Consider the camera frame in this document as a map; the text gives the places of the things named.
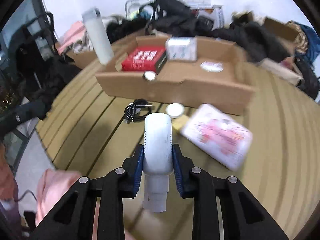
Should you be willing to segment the pink patterned tissue pack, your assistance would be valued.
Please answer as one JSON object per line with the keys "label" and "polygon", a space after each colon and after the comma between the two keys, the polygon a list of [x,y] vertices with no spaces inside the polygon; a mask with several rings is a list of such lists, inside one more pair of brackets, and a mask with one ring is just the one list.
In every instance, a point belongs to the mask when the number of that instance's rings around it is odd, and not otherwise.
{"label": "pink patterned tissue pack", "polygon": [[253,134],[210,104],[202,104],[181,129],[182,135],[232,171],[247,155]]}

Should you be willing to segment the small yellow block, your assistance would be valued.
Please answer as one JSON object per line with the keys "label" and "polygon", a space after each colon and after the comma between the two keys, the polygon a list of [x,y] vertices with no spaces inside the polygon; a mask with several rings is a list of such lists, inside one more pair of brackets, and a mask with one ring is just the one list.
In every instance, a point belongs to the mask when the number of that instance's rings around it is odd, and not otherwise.
{"label": "small yellow block", "polygon": [[180,131],[188,122],[188,120],[189,120],[189,117],[186,115],[181,115],[178,118],[172,119],[172,128],[175,131]]}

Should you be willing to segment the white plastic squeeze bottle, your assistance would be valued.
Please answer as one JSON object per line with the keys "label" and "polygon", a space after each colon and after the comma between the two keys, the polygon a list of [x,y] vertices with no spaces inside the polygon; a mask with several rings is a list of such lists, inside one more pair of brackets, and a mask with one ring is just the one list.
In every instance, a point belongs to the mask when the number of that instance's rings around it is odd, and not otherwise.
{"label": "white plastic squeeze bottle", "polygon": [[154,213],[166,211],[172,166],[171,118],[152,113],[144,128],[144,201],[143,208]]}

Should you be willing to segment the round white lid tin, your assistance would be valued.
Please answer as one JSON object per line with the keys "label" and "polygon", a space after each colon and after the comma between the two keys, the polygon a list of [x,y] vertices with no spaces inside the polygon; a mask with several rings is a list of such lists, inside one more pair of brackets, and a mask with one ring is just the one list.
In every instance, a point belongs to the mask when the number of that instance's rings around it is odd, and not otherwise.
{"label": "round white lid tin", "polygon": [[171,118],[176,119],[184,114],[184,106],[180,103],[171,103],[166,107],[165,112]]}

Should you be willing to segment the red printed box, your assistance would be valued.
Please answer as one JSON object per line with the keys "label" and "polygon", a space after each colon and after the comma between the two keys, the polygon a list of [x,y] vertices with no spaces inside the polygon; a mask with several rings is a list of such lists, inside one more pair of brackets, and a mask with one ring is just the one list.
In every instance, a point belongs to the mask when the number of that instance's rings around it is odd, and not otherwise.
{"label": "red printed box", "polygon": [[158,74],[167,61],[165,46],[138,46],[121,63],[124,72],[152,71]]}

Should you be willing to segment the clear plastic jar container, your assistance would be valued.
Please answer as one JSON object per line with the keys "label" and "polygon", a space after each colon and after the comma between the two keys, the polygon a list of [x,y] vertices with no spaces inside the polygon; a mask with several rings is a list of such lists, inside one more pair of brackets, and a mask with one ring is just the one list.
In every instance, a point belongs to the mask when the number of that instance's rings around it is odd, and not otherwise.
{"label": "clear plastic jar container", "polygon": [[171,37],[165,43],[169,61],[195,62],[197,60],[197,39],[195,37]]}

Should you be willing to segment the small white round jar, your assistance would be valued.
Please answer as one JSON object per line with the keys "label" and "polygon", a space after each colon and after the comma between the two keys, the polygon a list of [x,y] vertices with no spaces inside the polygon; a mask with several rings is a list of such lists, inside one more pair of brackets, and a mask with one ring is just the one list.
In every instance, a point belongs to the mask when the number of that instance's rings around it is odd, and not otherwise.
{"label": "small white round jar", "polygon": [[157,74],[153,71],[147,70],[143,73],[143,78],[147,81],[155,81]]}

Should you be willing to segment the shallow cardboard tray box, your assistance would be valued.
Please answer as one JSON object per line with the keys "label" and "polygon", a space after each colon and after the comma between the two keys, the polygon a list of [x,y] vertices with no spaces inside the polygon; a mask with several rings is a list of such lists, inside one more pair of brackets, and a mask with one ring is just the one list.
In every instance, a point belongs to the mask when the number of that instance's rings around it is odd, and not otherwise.
{"label": "shallow cardboard tray box", "polygon": [[140,36],[118,50],[95,75],[105,93],[194,108],[209,103],[224,113],[242,115],[255,91],[245,51],[234,42],[199,36],[197,61],[167,61],[153,81],[142,72],[117,71],[122,56],[139,46],[163,46],[166,41],[167,37]]}

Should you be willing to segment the black baby stroller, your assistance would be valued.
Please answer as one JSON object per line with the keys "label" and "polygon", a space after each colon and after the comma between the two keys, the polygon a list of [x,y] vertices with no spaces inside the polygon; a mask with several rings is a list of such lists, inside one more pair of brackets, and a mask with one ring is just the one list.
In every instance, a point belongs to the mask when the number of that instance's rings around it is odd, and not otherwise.
{"label": "black baby stroller", "polygon": [[9,80],[33,116],[43,120],[55,98],[80,72],[74,60],[60,55],[54,43],[54,17],[46,12],[21,25],[8,47]]}

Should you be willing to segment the blue fabric bag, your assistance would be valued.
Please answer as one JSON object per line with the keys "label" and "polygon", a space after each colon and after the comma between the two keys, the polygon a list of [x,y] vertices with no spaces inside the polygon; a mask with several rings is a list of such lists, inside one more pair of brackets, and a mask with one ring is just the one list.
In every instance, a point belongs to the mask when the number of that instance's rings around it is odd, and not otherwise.
{"label": "blue fabric bag", "polygon": [[306,62],[313,65],[319,56],[319,36],[307,25],[294,22],[298,37],[295,40],[296,52],[302,55]]}

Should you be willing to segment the black clothes pile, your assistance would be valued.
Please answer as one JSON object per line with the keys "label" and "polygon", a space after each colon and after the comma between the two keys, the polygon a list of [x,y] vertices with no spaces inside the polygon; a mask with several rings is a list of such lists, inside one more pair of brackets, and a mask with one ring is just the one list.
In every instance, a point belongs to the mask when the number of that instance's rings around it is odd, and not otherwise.
{"label": "black clothes pile", "polygon": [[276,36],[257,22],[214,29],[210,34],[214,38],[235,42],[244,48],[253,62],[260,62],[265,58],[281,62],[291,56]]}

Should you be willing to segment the cardboard box right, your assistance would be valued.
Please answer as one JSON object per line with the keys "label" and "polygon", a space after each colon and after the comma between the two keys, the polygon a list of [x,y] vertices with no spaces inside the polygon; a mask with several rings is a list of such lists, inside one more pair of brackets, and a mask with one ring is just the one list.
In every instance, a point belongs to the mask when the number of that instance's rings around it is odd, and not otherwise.
{"label": "cardboard box right", "polygon": [[268,17],[265,17],[263,26],[277,37],[291,55],[295,53],[295,39],[298,36],[295,29]]}

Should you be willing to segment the tall white thermos bottle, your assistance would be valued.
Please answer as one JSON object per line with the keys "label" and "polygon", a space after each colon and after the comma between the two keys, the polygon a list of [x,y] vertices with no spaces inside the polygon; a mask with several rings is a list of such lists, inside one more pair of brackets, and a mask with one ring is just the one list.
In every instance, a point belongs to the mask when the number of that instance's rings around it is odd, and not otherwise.
{"label": "tall white thermos bottle", "polygon": [[114,52],[108,39],[99,9],[94,7],[85,11],[82,14],[82,21],[99,62],[102,65],[107,65],[110,59],[114,57]]}

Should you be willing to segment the white folding chair frame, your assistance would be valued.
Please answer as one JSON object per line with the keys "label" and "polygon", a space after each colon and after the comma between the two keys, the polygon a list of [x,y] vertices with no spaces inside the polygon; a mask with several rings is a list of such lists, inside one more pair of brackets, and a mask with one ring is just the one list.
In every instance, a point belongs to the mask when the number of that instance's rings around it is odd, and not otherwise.
{"label": "white folding chair frame", "polygon": [[127,0],[125,2],[125,17],[127,20],[132,20],[138,16],[141,6],[151,2],[151,0]]}

